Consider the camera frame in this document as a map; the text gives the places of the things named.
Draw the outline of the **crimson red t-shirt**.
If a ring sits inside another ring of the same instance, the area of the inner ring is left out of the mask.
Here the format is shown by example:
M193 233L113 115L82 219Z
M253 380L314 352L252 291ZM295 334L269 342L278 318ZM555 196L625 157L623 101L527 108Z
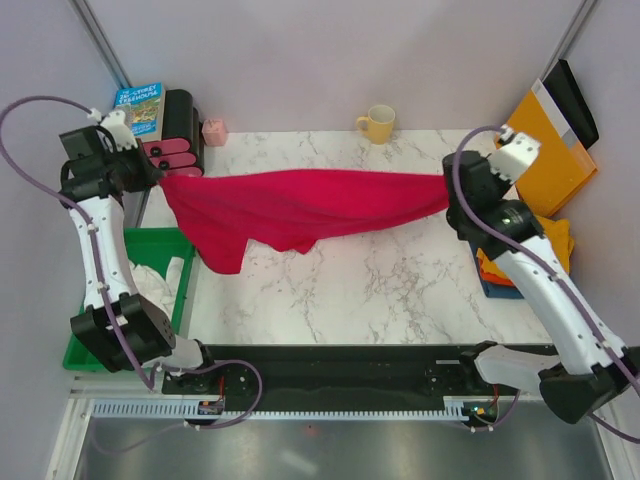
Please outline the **crimson red t-shirt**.
M240 272L249 241L307 253L317 241L384 230L448 206L441 175L336 169L171 176L160 187L179 229L218 274Z

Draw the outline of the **white crumpled t-shirt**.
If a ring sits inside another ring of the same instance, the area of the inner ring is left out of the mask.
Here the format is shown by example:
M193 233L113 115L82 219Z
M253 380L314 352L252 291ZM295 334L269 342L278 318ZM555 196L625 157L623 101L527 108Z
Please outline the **white crumpled t-shirt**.
M183 266L182 258L172 257L162 276L149 266L129 261L134 284L140 294L160 308L169 319L172 319L174 312Z

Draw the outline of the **blue treehouse paperback book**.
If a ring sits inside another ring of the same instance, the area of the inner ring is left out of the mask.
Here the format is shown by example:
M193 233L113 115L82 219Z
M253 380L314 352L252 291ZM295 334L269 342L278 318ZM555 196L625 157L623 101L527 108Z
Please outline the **blue treehouse paperback book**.
M121 89L114 108L122 110L133 135L143 143L162 138L166 90L162 83Z

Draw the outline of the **black folder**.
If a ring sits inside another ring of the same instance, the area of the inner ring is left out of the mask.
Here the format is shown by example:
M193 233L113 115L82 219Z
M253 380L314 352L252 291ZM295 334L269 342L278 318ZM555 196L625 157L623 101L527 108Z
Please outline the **black folder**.
M599 140L599 132L568 61L559 59L544 78L543 85L582 146L585 149L593 146Z

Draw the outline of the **small pink box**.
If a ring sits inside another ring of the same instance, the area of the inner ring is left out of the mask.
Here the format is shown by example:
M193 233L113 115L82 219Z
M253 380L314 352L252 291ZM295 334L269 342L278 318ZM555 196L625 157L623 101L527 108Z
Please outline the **small pink box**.
M201 133L209 147L222 147L227 143L228 130L223 120L207 119L203 122Z

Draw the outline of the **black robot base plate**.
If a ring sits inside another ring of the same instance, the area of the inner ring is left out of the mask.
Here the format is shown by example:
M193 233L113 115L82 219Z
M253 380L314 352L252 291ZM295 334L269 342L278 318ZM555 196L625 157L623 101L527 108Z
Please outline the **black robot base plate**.
M512 396L468 372L466 345L208 345L225 361L207 374L166 375L162 391L222 394L230 410L258 412L410 412L441 410L451 397Z

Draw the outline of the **yellow ceramic mug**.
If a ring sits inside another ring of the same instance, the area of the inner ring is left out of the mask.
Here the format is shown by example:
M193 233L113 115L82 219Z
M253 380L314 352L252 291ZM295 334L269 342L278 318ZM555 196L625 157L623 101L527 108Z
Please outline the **yellow ceramic mug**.
M372 106L366 116L356 120L356 129L372 144L383 145L391 137L396 119L395 111L387 105Z

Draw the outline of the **black pink drawer organizer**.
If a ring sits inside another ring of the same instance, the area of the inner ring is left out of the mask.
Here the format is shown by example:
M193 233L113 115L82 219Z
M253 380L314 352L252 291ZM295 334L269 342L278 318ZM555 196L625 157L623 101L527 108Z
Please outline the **black pink drawer organizer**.
M161 139L144 142L150 162L169 176L204 175L202 122L192 95L183 89L167 90Z

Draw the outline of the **folded blue t-shirt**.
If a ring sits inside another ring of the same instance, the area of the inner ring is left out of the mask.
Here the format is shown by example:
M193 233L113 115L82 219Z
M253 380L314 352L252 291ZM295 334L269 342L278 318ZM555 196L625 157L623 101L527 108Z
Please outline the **folded blue t-shirt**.
M487 298L509 300L523 299L521 292L514 286L499 285L482 280L481 287Z

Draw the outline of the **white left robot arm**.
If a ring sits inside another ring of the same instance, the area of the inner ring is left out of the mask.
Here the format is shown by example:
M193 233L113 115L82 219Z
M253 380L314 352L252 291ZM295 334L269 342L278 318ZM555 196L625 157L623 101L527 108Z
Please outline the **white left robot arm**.
M78 234L85 271L74 338L106 370L156 364L185 370L185 382L208 393L219 369L198 341L177 334L194 249L177 230L124 228L122 196L159 177L124 126L102 122L60 137L68 155L60 195Z

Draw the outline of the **orange padded envelope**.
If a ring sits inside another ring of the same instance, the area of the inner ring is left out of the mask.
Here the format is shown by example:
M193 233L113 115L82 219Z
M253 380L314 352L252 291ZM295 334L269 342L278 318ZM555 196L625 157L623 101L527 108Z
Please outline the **orange padded envelope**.
M598 168L541 80L536 80L507 121L540 143L532 166L516 182L520 198L537 215L561 210Z

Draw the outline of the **aluminium frame rail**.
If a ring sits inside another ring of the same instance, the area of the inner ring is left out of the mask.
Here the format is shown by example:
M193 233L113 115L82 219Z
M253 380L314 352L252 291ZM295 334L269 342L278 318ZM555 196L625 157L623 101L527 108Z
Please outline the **aluminium frame rail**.
M148 388L133 372L79 372L70 389L71 398L82 399L138 399L161 398L160 383Z

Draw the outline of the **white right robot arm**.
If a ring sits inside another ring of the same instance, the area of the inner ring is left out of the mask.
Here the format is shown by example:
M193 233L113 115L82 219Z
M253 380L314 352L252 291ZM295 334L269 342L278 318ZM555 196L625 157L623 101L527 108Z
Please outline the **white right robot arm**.
M628 346L595 314L553 252L531 210L504 195L536 151L526 148L508 174L476 151L442 161L448 224L461 241L488 249L550 335L554 353L533 354L486 341L463 355L458 381L467 392L491 384L542 397L562 421L583 418L639 386L639 349Z

